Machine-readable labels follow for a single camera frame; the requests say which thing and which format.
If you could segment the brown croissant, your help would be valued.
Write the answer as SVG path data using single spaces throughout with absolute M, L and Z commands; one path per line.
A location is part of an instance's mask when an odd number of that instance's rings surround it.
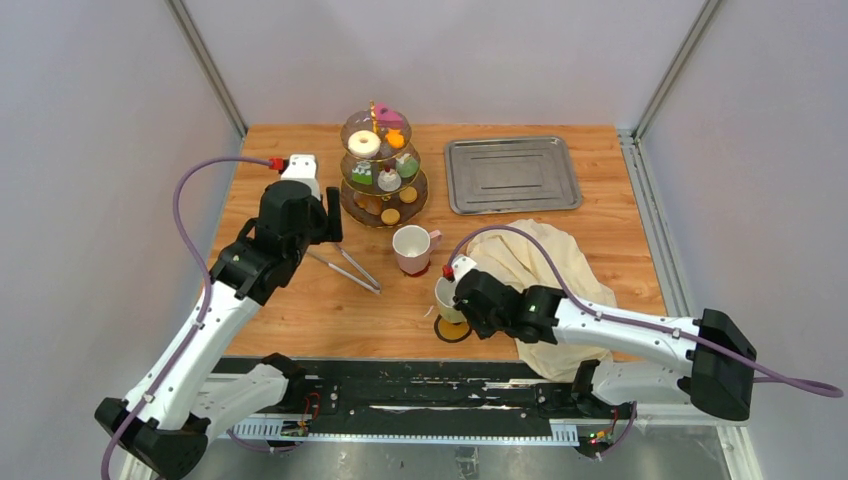
M 354 199 L 357 206 L 370 215 L 379 216 L 384 209 L 384 201 L 379 196 L 357 196 Z

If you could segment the green mug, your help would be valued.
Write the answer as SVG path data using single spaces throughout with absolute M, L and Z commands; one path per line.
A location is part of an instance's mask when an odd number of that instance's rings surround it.
M 463 324 L 467 319 L 455 308 L 456 283 L 440 277 L 435 285 L 434 294 L 439 315 L 450 324 Z

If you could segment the orange macaron top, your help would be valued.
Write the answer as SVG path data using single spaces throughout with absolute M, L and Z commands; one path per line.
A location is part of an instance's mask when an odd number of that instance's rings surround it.
M 400 221 L 400 212 L 394 208 L 388 208 L 381 212 L 381 222 L 386 226 L 396 225 Z

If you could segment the orange macaron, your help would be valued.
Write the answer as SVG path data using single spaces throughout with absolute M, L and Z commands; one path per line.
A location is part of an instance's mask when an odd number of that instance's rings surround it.
M 388 208 L 381 212 L 381 222 L 386 226 L 396 225 L 400 221 L 400 212 L 394 208 Z
M 398 192 L 398 199 L 403 205 L 414 205 L 419 200 L 418 189 L 409 186 Z

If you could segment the green cake slice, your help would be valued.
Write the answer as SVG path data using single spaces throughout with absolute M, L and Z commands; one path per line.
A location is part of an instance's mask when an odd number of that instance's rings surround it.
M 357 162 L 351 170 L 351 181 L 359 185 L 371 186 L 373 184 L 372 163 Z

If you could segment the three-tier glass cake stand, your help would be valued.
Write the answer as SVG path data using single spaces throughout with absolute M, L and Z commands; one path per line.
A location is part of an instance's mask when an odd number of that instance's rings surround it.
M 396 228 L 425 207 L 429 189 L 422 157 L 407 118 L 384 102 L 370 101 L 340 130 L 341 204 L 359 224 Z

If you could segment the white cupcake with cherry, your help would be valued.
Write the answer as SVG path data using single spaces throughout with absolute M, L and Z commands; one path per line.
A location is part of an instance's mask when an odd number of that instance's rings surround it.
M 394 168 L 384 167 L 377 176 L 377 187 L 384 193 L 393 193 L 402 186 L 403 179 Z

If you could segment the pink mug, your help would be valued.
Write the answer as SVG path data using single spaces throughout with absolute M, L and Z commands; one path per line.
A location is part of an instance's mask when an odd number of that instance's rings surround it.
M 399 269 L 414 273 L 430 264 L 431 254 L 442 238 L 440 230 L 428 231 L 418 225 L 398 229 L 392 237 L 392 249 Z

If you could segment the white ring donut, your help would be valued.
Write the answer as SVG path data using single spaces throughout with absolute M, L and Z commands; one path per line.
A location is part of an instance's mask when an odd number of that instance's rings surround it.
M 347 150 L 361 159 L 371 159 L 381 148 L 381 138 L 372 130 L 357 130 L 347 140 Z

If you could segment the green cupcake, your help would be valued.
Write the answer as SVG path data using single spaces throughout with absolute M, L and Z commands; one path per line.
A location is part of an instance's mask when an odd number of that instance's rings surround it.
M 396 160 L 395 169 L 402 179 L 413 178 L 420 169 L 419 160 L 414 154 L 405 153 Z

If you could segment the orange pastry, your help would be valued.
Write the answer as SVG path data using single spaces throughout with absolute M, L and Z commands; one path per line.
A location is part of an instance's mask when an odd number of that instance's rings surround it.
M 386 143 L 395 150 L 402 149 L 407 141 L 401 129 L 388 129 L 385 134 Z

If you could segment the metal baking tray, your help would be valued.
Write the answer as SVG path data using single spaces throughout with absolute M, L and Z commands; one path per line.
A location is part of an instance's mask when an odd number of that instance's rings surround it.
M 444 159 L 450 206 L 459 215 L 569 211 L 583 203 L 559 136 L 454 140 Z

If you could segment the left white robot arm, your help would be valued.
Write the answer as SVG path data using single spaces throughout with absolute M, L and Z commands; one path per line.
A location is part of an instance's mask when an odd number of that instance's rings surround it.
M 342 238 L 338 188 L 318 196 L 302 181 L 268 186 L 257 216 L 206 273 L 177 337 L 130 392 L 100 403 L 97 422 L 160 478 L 183 479 L 213 440 L 246 417 L 271 406 L 298 411 L 306 400 L 306 371 L 279 353 L 222 387 L 200 390 L 234 336 L 288 285 L 308 248 Z

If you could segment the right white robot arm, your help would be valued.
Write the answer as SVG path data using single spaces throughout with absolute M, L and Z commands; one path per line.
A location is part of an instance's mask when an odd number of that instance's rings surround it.
M 757 352 L 725 313 L 663 317 L 599 305 L 567 291 L 523 291 L 471 269 L 453 283 L 453 306 L 480 338 L 497 332 L 524 343 L 593 346 L 633 361 L 588 361 L 571 390 L 574 408 L 594 417 L 610 406 L 688 403 L 712 417 L 750 417 Z

